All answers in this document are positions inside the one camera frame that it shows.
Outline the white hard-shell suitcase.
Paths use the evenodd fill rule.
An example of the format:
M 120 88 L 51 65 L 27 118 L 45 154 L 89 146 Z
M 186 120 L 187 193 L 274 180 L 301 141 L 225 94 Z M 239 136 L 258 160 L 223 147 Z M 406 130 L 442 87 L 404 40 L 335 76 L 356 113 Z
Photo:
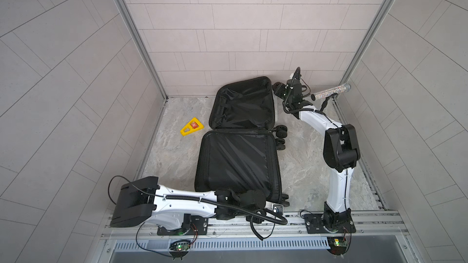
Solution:
M 201 141 L 195 191 L 263 191 L 268 202 L 290 205 L 282 191 L 277 152 L 287 128 L 275 126 L 275 101 L 268 77 L 222 86 L 214 99 Z

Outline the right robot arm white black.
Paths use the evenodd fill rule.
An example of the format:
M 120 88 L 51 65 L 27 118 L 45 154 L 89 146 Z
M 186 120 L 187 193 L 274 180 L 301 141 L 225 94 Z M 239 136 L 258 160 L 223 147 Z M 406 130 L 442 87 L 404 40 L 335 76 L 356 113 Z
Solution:
M 330 169 L 330 179 L 322 221 L 328 232 L 336 233 L 351 223 L 351 181 L 361 155 L 355 127 L 334 121 L 324 109 L 331 98 L 348 92 L 351 86 L 343 84 L 315 94 L 304 94 L 303 88 L 308 85 L 301 81 L 299 67 L 286 83 L 273 85 L 274 94 L 282 100 L 284 112 L 312 126 L 324 137 L 323 158 Z

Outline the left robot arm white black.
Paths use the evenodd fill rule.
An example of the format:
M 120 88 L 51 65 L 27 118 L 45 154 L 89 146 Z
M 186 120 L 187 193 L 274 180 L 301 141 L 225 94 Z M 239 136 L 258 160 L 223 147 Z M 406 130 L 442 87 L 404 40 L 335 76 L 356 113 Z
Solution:
M 230 220 L 245 215 L 251 224 L 270 222 L 287 225 L 275 203 L 268 202 L 263 191 L 242 193 L 225 188 L 207 192 L 171 189 L 158 183 L 158 177 L 127 181 L 114 202 L 112 228 L 129 228 L 145 222 L 166 231 L 180 233 L 189 229 L 193 216 Z

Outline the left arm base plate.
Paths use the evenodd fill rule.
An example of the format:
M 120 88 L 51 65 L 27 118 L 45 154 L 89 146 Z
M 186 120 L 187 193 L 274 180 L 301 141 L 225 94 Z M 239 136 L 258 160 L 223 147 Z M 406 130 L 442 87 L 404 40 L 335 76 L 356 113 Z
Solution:
M 184 214 L 182 220 L 178 220 L 175 223 L 176 227 L 174 230 L 168 230 L 164 226 L 159 226 L 157 230 L 158 236 L 194 236 L 206 235 L 208 227 L 208 218 L 201 216 L 193 216 L 190 214 Z

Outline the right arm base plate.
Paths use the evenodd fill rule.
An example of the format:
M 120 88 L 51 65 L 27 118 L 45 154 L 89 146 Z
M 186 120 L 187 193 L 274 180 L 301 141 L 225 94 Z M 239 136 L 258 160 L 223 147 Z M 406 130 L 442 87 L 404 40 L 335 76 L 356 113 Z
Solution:
M 305 221 L 308 234 L 344 234 L 344 232 L 356 232 L 356 227 L 350 213 L 307 213 L 300 216 Z

